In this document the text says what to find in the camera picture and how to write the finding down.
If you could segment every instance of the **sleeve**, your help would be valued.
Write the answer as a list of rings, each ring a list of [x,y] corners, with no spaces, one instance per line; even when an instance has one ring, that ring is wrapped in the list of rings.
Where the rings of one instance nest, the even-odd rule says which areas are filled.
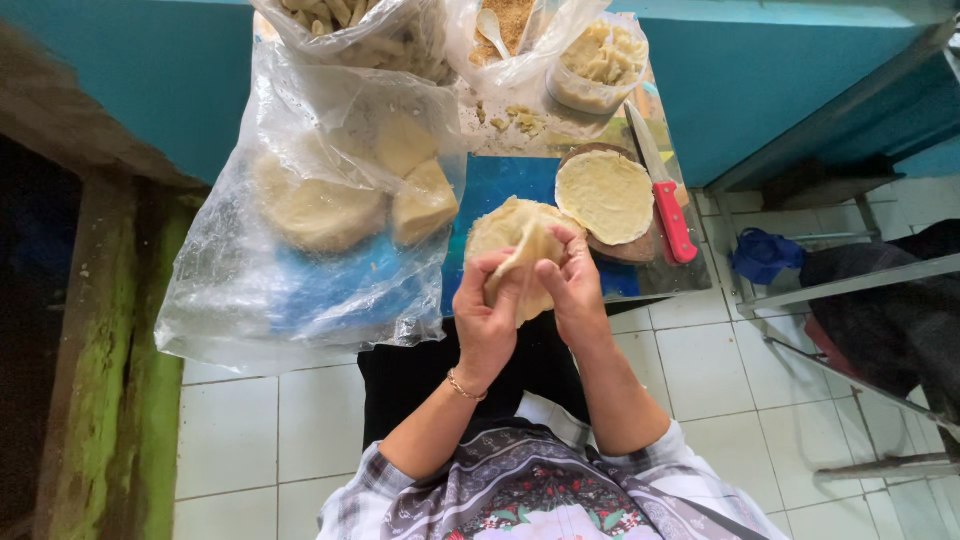
[[[327,499],[317,516],[317,540],[374,540],[380,538],[383,517],[400,492],[414,480],[401,473],[379,451],[379,442],[367,448],[357,475]]]
[[[676,420],[656,443],[623,457],[597,454],[595,463],[617,483],[629,479],[649,484],[666,495],[687,499],[730,518],[771,540],[786,540],[745,491],[717,476],[705,459],[686,446]]]

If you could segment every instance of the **spoon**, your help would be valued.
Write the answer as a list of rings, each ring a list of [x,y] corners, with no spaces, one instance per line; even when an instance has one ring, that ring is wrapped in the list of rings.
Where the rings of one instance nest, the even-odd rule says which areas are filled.
[[[477,30],[493,43],[496,52],[500,53],[500,58],[503,60],[510,58],[510,51],[503,44],[503,37],[500,37],[500,19],[497,18],[494,10],[480,10],[477,14]]]

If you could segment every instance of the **bracelet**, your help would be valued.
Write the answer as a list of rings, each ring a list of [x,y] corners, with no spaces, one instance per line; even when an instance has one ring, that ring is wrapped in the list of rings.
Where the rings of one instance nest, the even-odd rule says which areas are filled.
[[[450,368],[450,371],[446,372],[446,379],[449,380],[450,384],[453,385],[453,389],[456,390],[458,394],[460,394],[465,398],[470,398],[477,403],[480,403],[487,399],[487,391],[484,391],[483,395],[480,395],[480,396],[474,396],[473,394],[468,394],[467,391],[460,386],[460,383],[453,378],[453,368]]]

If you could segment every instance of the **forearm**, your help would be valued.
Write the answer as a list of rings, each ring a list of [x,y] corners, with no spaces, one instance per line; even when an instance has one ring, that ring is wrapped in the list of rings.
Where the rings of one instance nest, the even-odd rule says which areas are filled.
[[[636,380],[630,362],[604,337],[573,349],[597,446],[620,456],[646,448],[670,428],[670,417]]]
[[[453,456],[476,406],[445,380],[380,443],[380,453],[412,479],[429,477]]]

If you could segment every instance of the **black pants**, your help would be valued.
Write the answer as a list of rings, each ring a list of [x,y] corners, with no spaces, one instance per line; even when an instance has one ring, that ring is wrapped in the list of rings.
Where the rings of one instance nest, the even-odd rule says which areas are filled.
[[[446,339],[416,347],[377,345],[360,353],[357,363],[367,388],[364,450],[383,440],[426,401],[460,360],[460,339],[453,319],[444,320]],[[553,312],[545,312],[517,332],[510,362],[488,390],[473,420],[510,418],[523,391],[542,396],[589,424],[587,398],[573,356],[557,334]]]

